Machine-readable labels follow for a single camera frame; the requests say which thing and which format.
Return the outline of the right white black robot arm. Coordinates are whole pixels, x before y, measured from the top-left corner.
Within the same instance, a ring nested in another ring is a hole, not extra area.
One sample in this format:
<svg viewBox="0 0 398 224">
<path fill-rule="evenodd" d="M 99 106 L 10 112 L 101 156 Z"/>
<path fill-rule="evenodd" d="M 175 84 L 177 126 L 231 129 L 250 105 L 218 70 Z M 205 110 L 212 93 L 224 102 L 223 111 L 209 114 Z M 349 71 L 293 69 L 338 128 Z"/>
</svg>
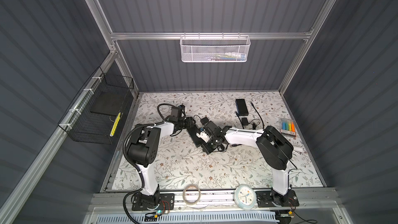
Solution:
<svg viewBox="0 0 398 224">
<path fill-rule="evenodd" d="M 194 131 L 197 147 L 210 154 L 226 151 L 228 145 L 246 145 L 260 150 L 265 162 L 272 168 L 273 184 L 268 199 L 277 206 L 290 206 L 294 192 L 289 183 L 293 145 L 273 126 L 263 130 L 237 129 L 231 126 L 220 128 L 209 121 Z"/>
</svg>

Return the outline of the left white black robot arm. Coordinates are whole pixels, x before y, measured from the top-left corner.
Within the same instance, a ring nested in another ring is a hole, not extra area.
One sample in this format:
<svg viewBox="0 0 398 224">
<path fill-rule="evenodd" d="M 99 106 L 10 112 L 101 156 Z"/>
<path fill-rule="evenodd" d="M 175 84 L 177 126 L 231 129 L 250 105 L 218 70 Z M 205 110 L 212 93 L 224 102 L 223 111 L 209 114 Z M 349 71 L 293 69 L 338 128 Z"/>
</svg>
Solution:
<svg viewBox="0 0 398 224">
<path fill-rule="evenodd" d="M 161 116 L 158 123 L 137 124 L 125 137 L 122 152 L 125 160 L 132 165 L 141 180 L 139 190 L 133 191 L 136 203 L 149 209 L 154 209 L 161 202 L 160 186 L 156 181 L 153 162 L 158 153 L 160 139 L 166 136 L 176 136 L 183 129 L 194 126 L 195 122 L 187 118 L 184 105 L 175 106 L 162 103 L 157 106 L 170 106 L 171 114 Z"/>
</svg>

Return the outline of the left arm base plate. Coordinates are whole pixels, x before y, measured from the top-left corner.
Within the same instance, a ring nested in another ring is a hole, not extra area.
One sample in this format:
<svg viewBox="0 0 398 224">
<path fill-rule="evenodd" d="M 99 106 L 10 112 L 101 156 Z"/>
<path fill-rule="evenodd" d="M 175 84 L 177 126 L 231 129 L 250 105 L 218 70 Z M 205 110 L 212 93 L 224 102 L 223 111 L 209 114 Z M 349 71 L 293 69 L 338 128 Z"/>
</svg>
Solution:
<svg viewBox="0 0 398 224">
<path fill-rule="evenodd" d="M 141 193 L 132 197 L 132 211 L 173 210 L 175 194 L 155 194 L 146 196 Z"/>
</svg>

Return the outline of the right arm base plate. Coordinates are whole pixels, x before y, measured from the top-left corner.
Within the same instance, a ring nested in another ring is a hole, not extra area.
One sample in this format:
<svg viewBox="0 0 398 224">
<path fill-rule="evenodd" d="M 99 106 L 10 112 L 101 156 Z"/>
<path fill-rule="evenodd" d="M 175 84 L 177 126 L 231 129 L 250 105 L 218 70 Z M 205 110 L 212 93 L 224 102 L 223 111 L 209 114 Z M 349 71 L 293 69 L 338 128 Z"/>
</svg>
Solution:
<svg viewBox="0 0 398 224">
<path fill-rule="evenodd" d="M 294 190 L 289 189 L 285 195 L 271 190 L 256 191 L 258 207 L 298 207 L 299 200 Z"/>
</svg>

